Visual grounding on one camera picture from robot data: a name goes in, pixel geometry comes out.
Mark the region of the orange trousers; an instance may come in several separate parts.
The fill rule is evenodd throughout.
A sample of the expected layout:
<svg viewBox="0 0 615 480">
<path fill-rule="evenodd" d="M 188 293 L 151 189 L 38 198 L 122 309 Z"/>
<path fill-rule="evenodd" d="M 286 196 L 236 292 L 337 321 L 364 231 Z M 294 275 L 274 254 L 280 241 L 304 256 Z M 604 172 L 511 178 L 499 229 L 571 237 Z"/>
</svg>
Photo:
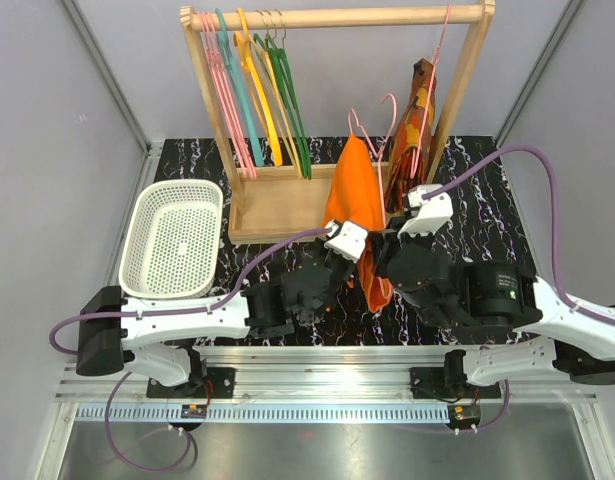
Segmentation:
<svg viewBox="0 0 615 480">
<path fill-rule="evenodd" d="M 368 232 L 384 228 L 377 174 L 366 144 L 350 135 L 333 173 L 322 226 L 331 220 L 351 221 Z M 369 241 L 357 264 L 358 280 L 368 309 L 379 312 L 393 295 L 391 283 L 374 274 L 374 255 Z"/>
</svg>

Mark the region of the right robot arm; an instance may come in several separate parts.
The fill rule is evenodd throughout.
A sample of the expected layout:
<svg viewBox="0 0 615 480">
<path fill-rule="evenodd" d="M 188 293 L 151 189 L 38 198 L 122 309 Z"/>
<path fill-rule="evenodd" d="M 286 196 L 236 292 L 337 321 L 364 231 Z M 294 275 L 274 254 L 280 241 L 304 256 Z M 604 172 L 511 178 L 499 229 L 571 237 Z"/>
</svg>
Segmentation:
<svg viewBox="0 0 615 480">
<path fill-rule="evenodd" d="M 431 235 L 369 236 L 375 274 L 436 328 L 502 329 L 532 339 L 478 351 L 452 350 L 427 380 L 451 396 L 524 376 L 562 372 L 578 384 L 615 385 L 615 307 L 567 305 L 544 279 L 514 264 L 455 264 Z"/>
</svg>

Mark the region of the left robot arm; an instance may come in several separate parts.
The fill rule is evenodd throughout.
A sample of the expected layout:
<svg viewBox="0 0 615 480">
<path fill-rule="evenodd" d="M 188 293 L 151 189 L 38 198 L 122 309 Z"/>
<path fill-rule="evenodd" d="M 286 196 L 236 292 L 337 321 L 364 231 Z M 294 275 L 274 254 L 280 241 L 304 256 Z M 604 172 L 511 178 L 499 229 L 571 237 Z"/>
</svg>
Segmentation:
<svg viewBox="0 0 615 480">
<path fill-rule="evenodd" d="M 204 383 L 203 362 L 181 341 L 290 335 L 296 323 L 311 323 L 332 306 L 357 262 L 330 250 L 229 300 L 143 300 L 125 297 L 118 286 L 104 287 L 81 311 L 76 372 L 83 377 L 135 372 L 192 397 Z"/>
</svg>

